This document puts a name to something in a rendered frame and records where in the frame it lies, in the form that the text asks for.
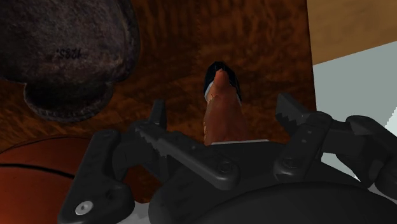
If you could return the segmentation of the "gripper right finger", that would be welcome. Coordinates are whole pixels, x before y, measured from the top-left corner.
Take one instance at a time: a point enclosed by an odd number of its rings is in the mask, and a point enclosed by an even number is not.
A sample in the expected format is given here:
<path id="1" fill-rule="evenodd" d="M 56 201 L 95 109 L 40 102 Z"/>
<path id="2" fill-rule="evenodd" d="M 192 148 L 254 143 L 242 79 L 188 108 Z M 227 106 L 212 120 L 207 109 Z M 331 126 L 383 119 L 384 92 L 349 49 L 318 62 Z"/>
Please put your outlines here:
<path id="1" fill-rule="evenodd" d="M 375 185 L 397 200 L 397 136 L 374 119 L 352 115 L 340 122 L 321 111 L 309 111 L 287 93 L 278 95 L 275 116 L 291 137 L 274 162 L 278 181 L 303 181 L 313 163 L 329 153 L 363 186 Z"/>

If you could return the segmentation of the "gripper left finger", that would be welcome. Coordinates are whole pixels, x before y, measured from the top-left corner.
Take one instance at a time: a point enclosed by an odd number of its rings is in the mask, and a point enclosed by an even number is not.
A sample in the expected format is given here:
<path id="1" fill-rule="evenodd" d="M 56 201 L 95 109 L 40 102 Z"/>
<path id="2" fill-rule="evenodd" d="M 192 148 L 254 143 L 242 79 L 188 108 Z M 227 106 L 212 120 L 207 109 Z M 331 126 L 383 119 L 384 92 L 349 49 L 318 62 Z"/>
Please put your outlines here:
<path id="1" fill-rule="evenodd" d="M 199 175 L 219 190 L 240 179 L 238 165 L 190 137 L 168 132 L 165 102 L 157 99 L 146 120 L 128 131 L 96 132 L 86 149 L 58 215 L 58 224 L 117 224 L 134 210 L 135 200 L 123 179 L 136 165 L 154 165 L 156 176 L 171 176 L 169 159 Z"/>

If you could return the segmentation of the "brown wooden table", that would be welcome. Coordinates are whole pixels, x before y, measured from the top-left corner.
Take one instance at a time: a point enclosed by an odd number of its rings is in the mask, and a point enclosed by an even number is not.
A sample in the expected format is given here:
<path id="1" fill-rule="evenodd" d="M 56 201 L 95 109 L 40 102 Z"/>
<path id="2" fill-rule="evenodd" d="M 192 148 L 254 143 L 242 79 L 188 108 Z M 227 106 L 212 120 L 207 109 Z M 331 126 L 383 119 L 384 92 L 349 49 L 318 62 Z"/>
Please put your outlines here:
<path id="1" fill-rule="evenodd" d="M 239 78 L 243 111 L 255 136 L 284 141 L 273 112 L 282 90 L 313 107 L 314 86 L 306 0 L 131 0 L 140 53 L 131 75 L 113 85 L 110 102 L 80 122 L 41 118 L 24 100 L 24 85 L 0 78 L 0 153 L 57 136 L 89 137 L 125 130 L 156 98 L 169 128 L 202 137 L 203 78 L 216 60 Z"/>

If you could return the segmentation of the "orange basketball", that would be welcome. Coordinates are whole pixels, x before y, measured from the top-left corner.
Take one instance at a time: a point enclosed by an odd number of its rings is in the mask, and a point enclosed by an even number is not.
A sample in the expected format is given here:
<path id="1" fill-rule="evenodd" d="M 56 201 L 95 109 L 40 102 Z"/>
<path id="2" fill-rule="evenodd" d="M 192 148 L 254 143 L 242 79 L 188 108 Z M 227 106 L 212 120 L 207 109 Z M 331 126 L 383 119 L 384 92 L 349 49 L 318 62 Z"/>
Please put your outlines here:
<path id="1" fill-rule="evenodd" d="M 0 153 L 0 224 L 57 224 L 88 143 L 57 136 Z"/>

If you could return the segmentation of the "brown handled black tool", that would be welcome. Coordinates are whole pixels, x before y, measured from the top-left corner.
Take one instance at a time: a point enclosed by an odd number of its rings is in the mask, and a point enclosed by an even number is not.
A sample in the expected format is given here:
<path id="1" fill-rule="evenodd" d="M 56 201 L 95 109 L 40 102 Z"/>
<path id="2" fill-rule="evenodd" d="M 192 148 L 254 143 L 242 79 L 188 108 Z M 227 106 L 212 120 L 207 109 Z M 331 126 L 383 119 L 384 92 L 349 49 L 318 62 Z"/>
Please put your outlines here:
<path id="1" fill-rule="evenodd" d="M 246 141 L 251 138 L 242 114 L 239 81 L 224 62 L 213 62 L 204 78 L 204 144 Z"/>

